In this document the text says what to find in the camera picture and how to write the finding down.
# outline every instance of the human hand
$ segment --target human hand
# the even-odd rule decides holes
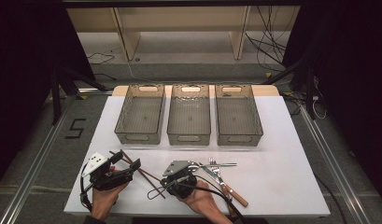
[[[109,171],[115,172],[115,166],[111,166]],[[116,200],[119,198],[119,193],[124,190],[130,182],[117,186],[114,189],[109,190],[98,190],[92,189],[92,214],[91,216],[99,219],[105,220],[111,211],[112,206],[115,204]]]
[[[202,180],[197,181],[196,187],[209,189],[208,184]],[[187,198],[178,199],[189,206],[193,212],[208,218],[212,223],[232,223],[230,219],[220,212],[211,192],[195,189]]]

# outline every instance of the black cable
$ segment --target black cable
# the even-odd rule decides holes
[[[86,165],[87,165],[87,164],[88,164],[88,163],[86,163],[86,164],[83,166],[83,169],[82,169],[81,174],[83,174],[83,171],[85,171],[85,168],[86,168]],[[87,191],[85,190],[85,188],[84,188],[84,186],[83,186],[83,177],[82,177],[82,175],[80,176],[80,203],[81,203],[85,208],[87,208],[90,212],[92,211],[92,204],[91,204],[91,202],[89,201]]]
[[[265,55],[267,55],[269,58],[271,58],[272,60],[274,60],[275,62],[279,63],[282,65],[282,62],[277,60],[276,58],[274,58],[273,56],[271,56],[268,52],[264,51],[263,49],[261,49],[259,46],[257,46],[253,41],[252,39],[250,39],[250,37],[248,36],[248,34],[246,33],[246,37],[248,38],[248,40],[251,42],[252,46],[254,46],[254,48],[257,49],[257,61],[258,61],[258,64],[260,66],[262,66],[260,60],[259,60],[259,57],[258,57],[258,51],[260,50],[262,53],[264,53]],[[272,69],[272,68],[266,68],[266,69],[270,69],[270,70],[273,70],[273,71],[277,71],[277,72],[282,72],[280,70],[275,70],[275,69]]]
[[[277,45],[277,42],[275,40],[275,37],[273,36],[274,35],[274,29],[273,29],[273,26],[275,25],[275,21],[276,21],[276,17],[277,17],[277,12],[280,10],[280,6],[278,6],[277,10],[276,10],[276,14],[275,14],[275,19],[273,20],[273,23],[271,23],[270,25],[270,33],[272,35],[272,39],[274,40],[274,45],[276,46],[277,50],[278,50],[278,53],[281,55],[281,57],[284,57],[284,54],[283,52],[281,52],[280,48],[278,47]]]
[[[268,23],[267,23],[267,25],[269,26],[269,34],[270,34],[270,36],[272,37],[272,44],[273,45],[275,45],[275,47],[273,48],[273,51],[275,52],[275,54],[276,54],[276,57],[277,58],[279,58],[278,57],[278,55],[277,55],[277,52],[276,52],[276,41],[275,41],[275,38],[274,38],[274,35],[273,35],[273,24],[272,24],[272,20],[271,20],[271,18],[272,18],[272,12],[273,12],[273,7],[272,6],[269,6],[269,21],[268,21]],[[284,55],[281,53],[281,51],[279,50],[278,51],[279,53],[280,53],[280,55],[281,55],[281,57],[284,57]]]
[[[343,223],[347,224],[347,220],[346,220],[346,217],[345,217],[345,213],[343,212],[342,210],[342,207],[340,206],[339,202],[337,201],[336,197],[333,195],[332,191],[330,188],[328,188],[328,186],[322,182],[322,180],[318,177],[318,175],[316,175],[316,173],[313,172],[313,175],[316,177],[316,179],[319,181],[319,183],[322,184],[322,186],[324,186],[324,188],[331,194],[333,200],[335,201],[336,203],[336,206],[338,207],[339,209],[339,212],[340,212],[340,215],[342,217],[342,220],[343,220]]]
[[[225,195],[223,195],[222,193],[216,192],[216,191],[214,191],[212,189],[205,189],[205,188],[200,188],[200,187],[186,185],[186,184],[181,184],[181,183],[177,183],[177,184],[180,185],[180,186],[183,186],[183,187],[188,187],[188,188],[192,188],[192,189],[199,189],[199,190],[207,191],[207,192],[210,192],[210,193],[213,193],[213,194],[216,194],[216,195],[220,196],[234,210],[234,212],[240,218],[242,223],[243,224],[248,224],[248,222],[243,217],[243,215],[239,212],[239,210],[237,210],[237,208],[232,204],[232,202]]]
[[[100,63],[91,63],[91,64],[102,64],[102,63],[106,63],[108,61],[111,61],[112,59],[115,58],[115,56],[113,56],[112,54],[104,54],[104,53],[93,53],[92,55],[88,56],[88,59],[90,59],[92,56],[96,55],[96,54],[100,54],[102,56],[106,56],[106,57],[110,57],[109,59],[105,60],[105,61],[102,61]]]
[[[290,26],[290,24],[291,24],[291,22],[292,22],[292,20],[293,20],[293,16],[295,15],[295,11],[296,11],[296,7],[293,7],[293,11],[292,11],[292,15],[291,15],[291,17],[290,17],[290,21],[289,21],[289,23],[287,24],[286,28],[284,28],[283,33],[281,33],[281,35],[280,35],[275,41],[277,41],[283,34],[286,33],[287,29],[289,28],[289,26]]]
[[[206,180],[204,177],[199,176],[199,175],[195,175],[195,176],[196,176],[196,177],[199,177],[199,178],[201,178],[201,179],[203,179],[203,180],[204,180],[205,182],[207,182],[210,186],[214,187],[214,189],[216,189],[218,192],[220,192],[222,195],[224,195],[222,190],[220,190],[219,188],[217,188],[215,185],[213,185],[210,181]]]
[[[283,97],[284,101],[294,103],[297,105],[297,107],[292,112],[290,112],[291,117],[293,117],[295,115],[299,115],[301,113],[301,106],[302,106],[302,104],[304,104],[305,99],[298,99],[298,98],[293,97],[291,95],[287,95],[283,92],[280,92],[279,94]]]
[[[156,189],[152,189],[152,190],[150,190],[149,192],[148,192],[148,194],[147,194],[147,197],[148,197],[148,199],[150,199],[150,200],[153,200],[153,199],[155,199],[156,197],[158,197],[159,195],[161,195],[163,192],[165,192],[166,190],[167,190],[167,188],[169,188],[170,186],[172,186],[173,184],[168,184],[168,185],[165,185],[164,187],[158,187],[158,188],[156,188]],[[155,191],[155,190],[158,190],[158,189],[163,189],[162,191],[160,191],[160,193],[158,192],[155,196],[153,196],[153,197],[149,197],[149,195],[150,195],[150,193],[151,192],[153,192],[153,191]]]
[[[275,44],[275,41],[274,41],[273,36],[272,36],[272,33],[269,32],[269,28],[268,28],[268,25],[269,25],[270,19],[271,19],[271,7],[269,7],[269,17],[268,17],[269,20],[268,20],[268,23],[266,23],[263,15],[261,13],[260,7],[257,7],[257,9],[260,12],[260,16],[261,16],[261,19],[263,21],[263,25],[265,27],[265,31],[263,32],[263,36],[266,35],[266,37],[272,41],[272,44]],[[277,52],[276,52],[275,48],[273,48],[273,51],[275,52],[275,55],[278,58],[278,55],[277,55]]]
[[[112,77],[112,76],[109,76],[109,75],[107,75],[107,74],[105,74],[105,73],[95,73],[94,74],[95,76],[105,76],[105,77],[109,77],[109,78],[111,78],[112,80],[117,80],[117,78],[115,78],[115,77]]]
[[[257,40],[257,39],[254,39],[254,38],[251,38],[251,37],[248,37],[250,40],[253,40],[253,41],[256,41],[256,42],[260,42],[260,43],[262,43],[262,44],[264,44],[264,45],[267,45],[267,46],[270,46],[270,47],[274,47],[274,45],[273,44],[269,44],[269,43],[267,43],[267,42],[264,42],[264,41],[261,41],[261,40]],[[280,46],[281,48],[279,48],[279,49],[282,49],[282,50],[285,50],[285,46]]]

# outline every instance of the gray floor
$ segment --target gray floor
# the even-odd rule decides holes
[[[97,81],[108,87],[136,82],[175,82],[175,81],[239,81],[260,83],[266,80],[269,69],[262,68],[256,61],[256,50],[246,41],[242,60],[233,59],[232,48],[227,34],[224,33],[175,33],[143,34],[137,53],[129,65],[124,61],[115,35],[79,34],[88,55],[103,52],[115,55],[115,59],[102,64],[93,64]],[[91,59],[91,63],[100,63],[104,58]],[[278,64],[267,62],[274,69],[282,69]],[[281,91],[288,91],[291,76],[276,83]],[[80,88],[90,86],[78,82]],[[31,187],[24,205],[16,218],[16,223],[81,223],[83,217],[75,217],[63,212],[66,200],[77,177],[95,127],[107,98],[107,94],[82,93],[86,97],[77,98],[69,107],[62,128],[53,142],[50,153],[43,162],[41,170]],[[297,111],[298,105],[287,101],[289,113]],[[324,108],[317,105],[317,110]],[[47,99],[39,114],[39,120],[33,127],[32,134],[24,143],[5,177],[0,183],[0,220],[6,212],[11,199],[21,186],[34,158],[48,136],[52,121],[52,101]],[[304,146],[310,165],[317,176],[331,189],[343,209],[347,223],[358,223],[347,207],[341,190],[335,183],[327,162],[321,155],[318,144],[301,114],[291,116],[297,133]],[[84,129],[80,138],[68,139],[66,136],[77,135],[70,131],[74,119],[77,127]],[[357,163],[357,159],[348,154],[348,146],[340,129],[328,114],[325,119],[316,119],[334,157],[339,161],[350,186],[354,189],[370,223],[382,224],[382,200]],[[324,218],[267,217],[269,223],[343,223],[339,209],[330,193],[320,183],[321,191],[332,214]],[[107,223],[132,223],[131,217],[109,217]]]

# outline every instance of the black curtain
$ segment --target black curtain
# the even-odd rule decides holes
[[[60,65],[94,79],[65,8],[0,1],[0,180],[37,122]]]
[[[315,62],[322,103],[382,197],[382,1],[340,1],[330,44]],[[300,59],[323,8],[302,7],[285,64]],[[299,80],[305,84],[305,78]]]

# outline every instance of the metal fork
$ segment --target metal fork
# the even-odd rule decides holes
[[[217,164],[217,162],[216,162],[214,157],[208,158],[208,161],[210,162],[211,165]],[[212,170],[212,172],[214,172],[214,174],[217,174],[218,179],[219,179],[219,184],[220,184],[220,186],[222,188],[223,194],[229,200],[232,200],[232,196],[231,195],[233,195],[238,202],[240,202],[243,206],[247,207],[248,206],[248,202],[242,196],[240,196],[237,192],[235,192],[231,187],[229,187],[227,184],[225,184],[225,182],[223,182],[222,177],[220,176],[220,169],[219,169],[219,167],[218,166],[211,166],[211,170]]]
[[[219,167],[214,166],[217,164],[217,162],[215,161],[215,159],[213,157],[208,158],[208,161],[210,162],[212,172],[218,176],[219,184],[220,184],[220,187],[222,189],[223,194],[226,196],[226,198],[228,198],[229,201],[232,201],[232,196],[231,196],[230,192],[225,187],[225,184],[223,183],[222,178],[220,178]],[[232,207],[230,205],[228,205],[228,209],[229,209],[229,214],[231,214],[231,217],[237,217],[237,214],[235,213],[235,211],[232,209]]]

